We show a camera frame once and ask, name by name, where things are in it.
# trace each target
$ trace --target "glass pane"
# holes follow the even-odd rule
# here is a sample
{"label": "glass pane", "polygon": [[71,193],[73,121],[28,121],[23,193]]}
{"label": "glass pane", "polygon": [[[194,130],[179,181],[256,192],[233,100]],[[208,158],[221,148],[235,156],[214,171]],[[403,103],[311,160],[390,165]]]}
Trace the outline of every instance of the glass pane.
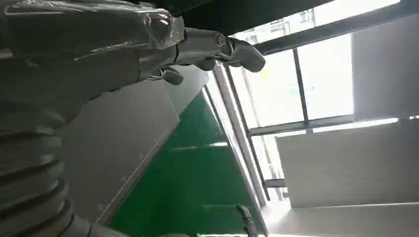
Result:
{"label": "glass pane", "polygon": [[265,59],[266,66],[259,73],[231,68],[249,127],[302,121],[292,50],[272,54]]}
{"label": "glass pane", "polygon": [[247,41],[250,44],[262,43],[398,2],[400,0],[334,0],[315,8],[236,33],[232,37]]}
{"label": "glass pane", "polygon": [[353,113],[351,35],[298,49],[309,119]]}
{"label": "glass pane", "polygon": [[[284,132],[278,134],[255,136],[252,137],[253,145],[256,151],[256,158],[259,161],[262,169],[264,179],[283,179],[284,172],[281,167],[281,160],[276,145],[276,137],[295,136],[305,134],[306,131]],[[268,189],[270,195],[274,197],[283,197],[283,192],[288,192],[288,189]]]}
{"label": "glass pane", "polygon": [[356,16],[400,2],[400,0],[334,0],[314,8],[316,26]]}

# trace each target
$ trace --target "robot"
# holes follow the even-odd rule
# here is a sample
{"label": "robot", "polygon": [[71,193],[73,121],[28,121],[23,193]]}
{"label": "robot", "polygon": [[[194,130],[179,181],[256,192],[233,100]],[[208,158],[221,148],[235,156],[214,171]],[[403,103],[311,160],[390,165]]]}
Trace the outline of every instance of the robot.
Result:
{"label": "robot", "polygon": [[105,92],[146,79],[180,84],[171,65],[265,64],[250,44],[185,28],[149,4],[1,0],[0,9],[1,237],[123,237],[73,212],[54,131]]}

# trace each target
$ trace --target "window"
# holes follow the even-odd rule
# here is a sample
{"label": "window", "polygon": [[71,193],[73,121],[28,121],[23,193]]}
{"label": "window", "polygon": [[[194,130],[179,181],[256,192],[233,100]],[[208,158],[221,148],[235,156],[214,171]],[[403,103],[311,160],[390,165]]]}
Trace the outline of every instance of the window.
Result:
{"label": "window", "polygon": [[308,119],[353,114],[351,35],[298,48]]}
{"label": "window", "polygon": [[292,50],[265,58],[259,73],[230,68],[249,127],[303,121]]}
{"label": "window", "polygon": [[[257,40],[250,40],[249,34],[244,33],[233,37],[261,43],[399,1],[335,0],[253,28],[251,34]],[[230,69],[249,128],[247,136],[265,180],[285,178],[277,137],[398,121],[389,118],[353,122],[351,34],[268,55],[265,59],[266,66],[259,73]],[[268,194],[273,199],[288,200],[286,188],[268,188]]]}
{"label": "window", "polygon": [[300,23],[314,21],[313,9],[306,10],[300,13]]}
{"label": "window", "polygon": [[[258,35],[259,41],[257,43],[262,43],[398,2],[400,0],[334,0],[315,8],[254,27],[252,30]],[[279,25],[279,22],[282,22],[282,27],[276,27]],[[246,37],[243,35],[244,32],[234,34],[232,37],[246,40]]]}

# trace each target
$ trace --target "black window mullion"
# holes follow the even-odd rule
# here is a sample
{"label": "black window mullion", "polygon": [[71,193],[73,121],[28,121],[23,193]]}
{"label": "black window mullion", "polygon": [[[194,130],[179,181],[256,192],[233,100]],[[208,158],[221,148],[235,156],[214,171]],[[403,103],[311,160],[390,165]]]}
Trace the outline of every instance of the black window mullion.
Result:
{"label": "black window mullion", "polygon": [[300,59],[298,57],[298,49],[293,49],[294,54],[294,63],[295,63],[295,72],[297,73],[297,82],[298,82],[298,90],[300,92],[300,100],[301,100],[301,107],[302,107],[302,114],[304,116],[304,125],[308,126],[308,112],[307,112],[307,103],[305,101],[305,93],[304,93],[304,84],[302,82],[302,75],[301,75],[301,66],[300,66]]}

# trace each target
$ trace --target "window frame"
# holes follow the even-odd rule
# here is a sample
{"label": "window frame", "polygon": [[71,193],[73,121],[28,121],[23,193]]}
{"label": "window frame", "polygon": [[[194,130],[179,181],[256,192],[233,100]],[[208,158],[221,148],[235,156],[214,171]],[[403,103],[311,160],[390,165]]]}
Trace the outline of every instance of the window frame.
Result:
{"label": "window frame", "polygon": [[[304,12],[312,12],[313,18],[314,10],[308,9]],[[308,119],[307,114],[307,104],[305,102],[305,93],[304,93],[304,86],[302,82],[301,76],[301,68],[299,65],[299,57],[298,57],[298,50],[297,48],[303,45],[335,38],[338,36],[342,36],[351,32],[355,32],[358,30],[366,29],[369,27],[373,27],[376,25],[380,25],[383,23],[387,23],[390,21],[397,20],[399,18],[406,17],[411,14],[419,13],[419,2],[415,0],[401,0],[401,2],[386,6],[377,10],[373,10],[370,12],[362,13],[360,15],[348,17],[342,20],[338,20],[332,23],[328,23],[322,26],[315,26],[314,28],[304,30],[301,32],[297,32],[291,35],[284,35],[282,37],[268,40],[262,43],[255,44],[254,46],[258,49],[264,56],[279,53],[286,50],[293,50],[294,55],[294,63],[297,71],[297,80],[298,80],[298,88],[300,92],[300,99],[301,105],[303,109],[304,121],[301,122],[293,122],[293,123],[286,123],[286,124],[277,124],[273,126],[266,126],[266,127],[257,127],[249,129],[245,120],[245,115],[241,106],[241,102],[237,93],[236,86],[234,84],[233,77],[231,75],[229,66],[223,64],[223,68],[226,72],[227,80],[232,89],[233,99],[238,105],[238,114],[243,122],[243,126],[245,129],[246,138],[248,140],[250,150],[254,159],[256,158],[255,147],[252,141],[252,137],[254,136],[262,136],[262,135],[269,135],[269,134],[276,134],[282,132],[289,132],[289,131],[298,131],[298,130],[306,130],[307,133],[313,133],[314,128],[319,127],[326,127],[326,126],[334,126],[334,125],[343,125],[348,123],[353,123],[354,118],[353,115],[343,115],[337,117],[330,117],[330,118],[320,118],[320,119]],[[267,188],[284,188],[284,179],[277,179],[276,181],[272,180],[265,180],[263,179],[263,175],[261,175],[263,189],[265,191],[265,195],[267,200],[270,200],[270,196],[268,194]]]}

